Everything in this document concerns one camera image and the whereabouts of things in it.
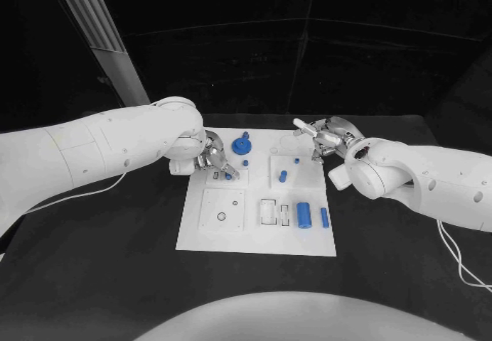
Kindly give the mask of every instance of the black table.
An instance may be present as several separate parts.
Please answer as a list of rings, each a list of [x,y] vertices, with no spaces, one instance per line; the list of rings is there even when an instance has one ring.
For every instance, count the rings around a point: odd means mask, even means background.
[[[203,123],[294,129],[292,118],[204,114]],[[364,136],[435,144],[419,116],[344,118]],[[337,156],[325,158],[324,171],[338,164]],[[262,291],[360,298],[492,339],[492,295],[460,282],[432,219],[393,200],[366,199],[351,186],[337,192],[327,179],[336,258],[175,251],[187,180],[168,175],[161,159],[108,192],[25,216],[0,263],[0,340],[132,340],[190,308]],[[465,266],[490,283],[490,234],[445,227]]]

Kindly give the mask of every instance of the white cable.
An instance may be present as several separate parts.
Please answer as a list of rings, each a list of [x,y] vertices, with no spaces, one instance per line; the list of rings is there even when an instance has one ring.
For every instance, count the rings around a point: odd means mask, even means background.
[[[451,236],[448,235],[444,226],[442,226],[442,222],[439,220],[437,220],[437,229],[438,229],[438,234],[439,234],[439,238],[442,239],[442,242],[445,244],[445,247],[458,263],[458,278],[461,279],[463,283],[467,284],[468,286],[474,286],[477,288],[484,288],[488,292],[492,292],[492,285],[487,285],[481,282],[481,280],[473,275],[471,271],[465,268],[465,266],[461,264],[461,252],[458,250],[458,245],[455,244],[455,241],[452,240]],[[442,232],[445,233],[447,238],[451,240],[451,243],[454,245],[455,251],[457,251],[457,256],[455,253],[451,250],[451,247],[448,246],[448,243],[445,242],[445,238],[442,235]],[[461,269],[464,269],[464,271],[468,273],[468,275],[475,279],[475,281],[478,282],[478,284],[470,283],[463,279],[463,275],[461,275]]]
[[[97,193],[100,193],[100,192],[103,192],[103,191],[112,189],[112,188],[116,186],[116,184],[118,184],[118,182],[121,181],[121,179],[122,179],[123,176],[125,176],[125,173],[122,173],[122,175],[121,175],[118,181],[110,185],[110,187],[105,188],[103,190],[96,190],[95,192],[90,192],[90,193],[83,193],[83,194],[71,195],[70,197],[64,197],[63,199],[56,200],[54,202],[51,202],[51,203],[48,203],[48,204],[46,204],[46,205],[43,205],[43,206],[40,206],[40,207],[35,207],[35,208],[30,209],[24,214],[31,213],[31,212],[40,210],[41,208],[46,208],[47,206],[51,206],[53,204],[57,204],[59,202],[61,202],[61,201],[64,201],[64,200],[67,200],[67,199],[73,199],[74,197],[84,197],[86,195],[97,194]]]

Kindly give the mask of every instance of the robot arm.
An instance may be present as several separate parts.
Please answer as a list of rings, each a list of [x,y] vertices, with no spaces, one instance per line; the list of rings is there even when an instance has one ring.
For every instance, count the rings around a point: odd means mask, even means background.
[[[0,236],[38,202],[161,156],[171,160],[171,174],[217,167],[239,177],[220,139],[203,129],[194,104],[181,97],[0,134]]]
[[[327,174],[338,190],[353,185],[369,199],[395,199],[448,224],[492,232],[492,157],[366,139],[338,117],[294,125],[294,134],[312,137],[314,161],[333,153],[344,159]]]

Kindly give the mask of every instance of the blue cylinder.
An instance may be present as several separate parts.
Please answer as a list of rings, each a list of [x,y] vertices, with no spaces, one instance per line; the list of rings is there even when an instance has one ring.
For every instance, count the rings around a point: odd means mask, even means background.
[[[297,204],[297,222],[301,229],[308,229],[312,226],[310,222],[310,204],[307,202]]]
[[[330,226],[330,224],[327,222],[327,212],[324,207],[320,209],[320,220],[323,222],[323,227],[325,229]]]
[[[281,183],[284,183],[285,180],[286,180],[286,171],[282,170],[281,173],[279,173],[278,181],[279,181]]]
[[[250,141],[249,141],[249,134],[245,131],[242,137],[233,140],[232,142],[232,151],[237,155],[245,155],[250,152]]]

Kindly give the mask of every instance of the white board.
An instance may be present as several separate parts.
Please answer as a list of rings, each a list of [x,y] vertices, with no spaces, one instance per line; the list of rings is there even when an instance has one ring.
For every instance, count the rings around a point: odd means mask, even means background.
[[[246,129],[252,149],[240,156],[232,152],[230,145],[245,130],[206,130],[219,135],[227,162],[239,170],[240,177],[226,180],[223,173],[213,174],[217,169],[190,175],[175,249],[336,256],[331,227],[323,228],[320,219],[320,208],[325,207],[330,223],[323,168],[310,160],[311,138],[305,134],[294,137],[292,130]],[[248,166],[242,165],[243,160],[248,160]],[[281,170],[286,171],[284,183],[278,181]],[[261,224],[262,199],[273,200],[276,224]],[[298,228],[298,202],[310,204],[312,226],[308,229]],[[288,206],[288,226],[281,224],[281,216],[285,218],[281,206]],[[217,219],[219,213],[224,213],[224,218],[220,215],[223,220]]]

